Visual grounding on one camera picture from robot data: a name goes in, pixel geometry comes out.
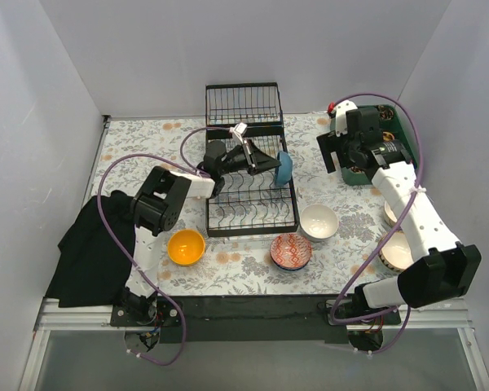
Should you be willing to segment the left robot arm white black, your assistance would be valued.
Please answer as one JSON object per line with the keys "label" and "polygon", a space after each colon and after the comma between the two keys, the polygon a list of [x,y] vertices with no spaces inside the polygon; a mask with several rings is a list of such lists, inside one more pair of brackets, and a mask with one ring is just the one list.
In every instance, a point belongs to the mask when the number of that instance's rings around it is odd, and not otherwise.
{"label": "left robot arm white black", "polygon": [[224,142],[212,141],[205,150],[200,174],[181,174],[160,166],[152,169],[132,200],[130,209],[134,215],[134,261],[126,282],[128,291],[136,295],[129,307],[129,316],[141,326],[151,324],[157,315],[157,307],[148,300],[157,285],[158,257],[162,240],[158,235],[170,231],[188,198],[214,198],[224,186],[223,176],[247,171],[250,175],[277,169],[281,162],[268,156],[253,142],[246,139],[230,151]]}

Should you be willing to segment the black cloth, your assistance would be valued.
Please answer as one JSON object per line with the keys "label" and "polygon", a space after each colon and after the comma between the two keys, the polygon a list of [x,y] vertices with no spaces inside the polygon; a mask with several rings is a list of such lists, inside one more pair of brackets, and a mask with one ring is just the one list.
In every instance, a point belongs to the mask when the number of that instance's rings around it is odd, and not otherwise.
{"label": "black cloth", "polygon": [[132,263],[107,232],[92,197],[58,244],[59,262],[46,290],[63,308],[114,305]]}

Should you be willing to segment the blue patterned bowl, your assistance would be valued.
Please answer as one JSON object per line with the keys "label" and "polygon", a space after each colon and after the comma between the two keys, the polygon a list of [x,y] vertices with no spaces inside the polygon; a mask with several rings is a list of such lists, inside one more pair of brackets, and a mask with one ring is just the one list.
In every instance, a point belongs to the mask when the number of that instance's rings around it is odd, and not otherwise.
{"label": "blue patterned bowl", "polygon": [[303,266],[299,266],[299,267],[287,267],[287,266],[282,266],[280,264],[275,264],[278,268],[280,268],[281,270],[285,270],[285,271],[289,271],[289,272],[295,272],[295,271],[299,271],[299,270],[302,270],[306,267],[306,265],[303,265]]}

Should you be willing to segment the black wire dish rack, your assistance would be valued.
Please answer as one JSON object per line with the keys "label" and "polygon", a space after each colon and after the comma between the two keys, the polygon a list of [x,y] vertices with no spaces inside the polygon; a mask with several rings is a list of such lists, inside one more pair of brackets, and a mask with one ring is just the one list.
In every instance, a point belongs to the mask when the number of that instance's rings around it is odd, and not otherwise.
{"label": "black wire dish rack", "polygon": [[210,237],[277,235],[298,229],[277,83],[205,88],[205,155],[215,181],[206,202]]}

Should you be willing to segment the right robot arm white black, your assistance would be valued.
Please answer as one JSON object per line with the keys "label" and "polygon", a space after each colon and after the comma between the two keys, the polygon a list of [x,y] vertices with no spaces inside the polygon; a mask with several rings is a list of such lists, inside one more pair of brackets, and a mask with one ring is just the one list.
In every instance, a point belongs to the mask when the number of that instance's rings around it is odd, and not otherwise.
{"label": "right robot arm white black", "polygon": [[357,286],[345,316],[374,322],[382,310],[408,305],[414,309],[464,296],[473,282],[482,255],[476,245],[464,245],[444,224],[425,189],[417,185],[412,155],[398,139],[386,141],[375,107],[339,103],[334,122],[317,138],[328,172],[335,170],[331,155],[342,168],[361,169],[384,196],[411,250],[412,264],[398,276]]}

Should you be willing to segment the white bowl patterned rim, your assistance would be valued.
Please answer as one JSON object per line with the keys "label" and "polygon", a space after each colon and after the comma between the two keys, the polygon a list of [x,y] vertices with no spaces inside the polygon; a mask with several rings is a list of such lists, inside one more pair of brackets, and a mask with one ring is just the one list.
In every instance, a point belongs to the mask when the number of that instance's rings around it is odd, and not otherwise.
{"label": "white bowl patterned rim", "polygon": [[395,272],[402,272],[413,264],[412,253],[407,238],[402,231],[396,231],[379,251],[382,263]]}

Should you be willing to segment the aluminium frame rail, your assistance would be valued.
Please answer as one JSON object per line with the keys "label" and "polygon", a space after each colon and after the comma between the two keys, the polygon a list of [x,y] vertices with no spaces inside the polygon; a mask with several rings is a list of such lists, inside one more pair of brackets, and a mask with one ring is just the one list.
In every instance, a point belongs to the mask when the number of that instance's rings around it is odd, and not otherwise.
{"label": "aluminium frame rail", "polygon": [[[109,331],[112,317],[110,305],[60,308],[55,299],[42,301],[20,390],[34,390],[52,331]],[[489,390],[489,375],[476,337],[474,325],[465,301],[454,299],[444,304],[429,305],[413,310],[406,329],[456,329],[467,363],[478,390]]]}

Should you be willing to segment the yellow bowl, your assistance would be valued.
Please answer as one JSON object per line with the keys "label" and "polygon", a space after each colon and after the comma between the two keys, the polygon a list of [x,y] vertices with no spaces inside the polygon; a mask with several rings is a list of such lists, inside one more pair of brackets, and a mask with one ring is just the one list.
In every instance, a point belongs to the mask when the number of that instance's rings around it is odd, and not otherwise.
{"label": "yellow bowl", "polygon": [[173,263],[179,266],[192,266],[205,253],[205,239],[198,231],[177,231],[167,244],[167,253]]}

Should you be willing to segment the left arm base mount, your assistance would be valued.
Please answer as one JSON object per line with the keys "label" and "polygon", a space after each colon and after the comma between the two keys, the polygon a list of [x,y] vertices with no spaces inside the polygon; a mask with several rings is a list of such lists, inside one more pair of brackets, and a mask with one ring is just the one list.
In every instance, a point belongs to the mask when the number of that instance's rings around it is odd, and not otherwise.
{"label": "left arm base mount", "polygon": [[112,307],[109,325],[124,328],[124,341],[138,353],[148,353],[160,342],[162,332],[171,328],[182,338],[182,321],[178,310],[163,296],[152,292],[149,297],[136,296],[127,288]]}

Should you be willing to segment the yellow bands in tray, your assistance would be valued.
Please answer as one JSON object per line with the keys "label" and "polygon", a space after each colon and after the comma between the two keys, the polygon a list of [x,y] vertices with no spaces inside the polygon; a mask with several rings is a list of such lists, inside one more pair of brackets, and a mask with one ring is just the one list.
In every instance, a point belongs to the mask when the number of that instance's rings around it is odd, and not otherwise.
{"label": "yellow bands in tray", "polygon": [[382,132],[382,138],[383,138],[384,143],[393,142],[393,141],[397,140],[395,135],[389,131],[383,131]]}

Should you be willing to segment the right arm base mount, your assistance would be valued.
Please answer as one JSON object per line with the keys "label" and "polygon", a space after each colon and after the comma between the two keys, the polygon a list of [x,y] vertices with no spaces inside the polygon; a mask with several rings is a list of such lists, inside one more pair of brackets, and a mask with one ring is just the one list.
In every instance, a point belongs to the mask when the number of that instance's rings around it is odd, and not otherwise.
{"label": "right arm base mount", "polygon": [[384,347],[384,327],[399,326],[402,322],[399,311],[393,310],[372,319],[363,319],[349,324],[335,324],[331,317],[334,301],[334,299],[328,299],[318,302],[316,305],[316,309],[323,315],[325,323],[333,330],[333,334],[324,340],[326,347],[342,351],[351,350],[354,354],[362,353],[373,356]]}

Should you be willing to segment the plain white bowl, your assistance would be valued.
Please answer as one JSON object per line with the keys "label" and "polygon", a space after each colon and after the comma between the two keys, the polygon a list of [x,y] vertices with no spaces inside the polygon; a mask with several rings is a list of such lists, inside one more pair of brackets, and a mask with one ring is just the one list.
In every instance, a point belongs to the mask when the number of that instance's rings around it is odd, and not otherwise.
{"label": "plain white bowl", "polygon": [[333,237],[339,226],[336,213],[322,204],[308,205],[302,210],[300,226],[305,236],[316,242]]}

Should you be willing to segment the black front base bar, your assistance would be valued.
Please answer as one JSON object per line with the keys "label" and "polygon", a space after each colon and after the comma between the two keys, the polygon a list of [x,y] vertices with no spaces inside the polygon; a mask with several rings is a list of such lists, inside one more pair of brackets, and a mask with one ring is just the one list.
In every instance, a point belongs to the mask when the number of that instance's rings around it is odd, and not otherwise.
{"label": "black front base bar", "polygon": [[175,297],[187,342],[323,341],[346,344],[344,326],[328,322],[326,295]]}

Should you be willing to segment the red patterned bowl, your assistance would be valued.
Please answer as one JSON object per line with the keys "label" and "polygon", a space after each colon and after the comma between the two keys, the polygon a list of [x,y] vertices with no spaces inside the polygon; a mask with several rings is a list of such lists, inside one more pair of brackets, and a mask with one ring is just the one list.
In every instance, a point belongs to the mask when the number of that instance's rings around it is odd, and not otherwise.
{"label": "red patterned bowl", "polygon": [[271,242],[270,255],[275,264],[282,266],[299,267],[307,265],[312,257],[311,242],[294,233],[278,235]]}

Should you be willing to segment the blue ceramic bowl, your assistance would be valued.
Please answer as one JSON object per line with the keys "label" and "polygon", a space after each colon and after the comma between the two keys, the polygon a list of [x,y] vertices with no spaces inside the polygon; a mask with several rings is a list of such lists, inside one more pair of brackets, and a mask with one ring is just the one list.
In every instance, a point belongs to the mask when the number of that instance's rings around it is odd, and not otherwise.
{"label": "blue ceramic bowl", "polygon": [[274,184],[283,187],[288,184],[293,175],[293,161],[287,152],[279,151],[276,159],[280,165],[275,168]]}

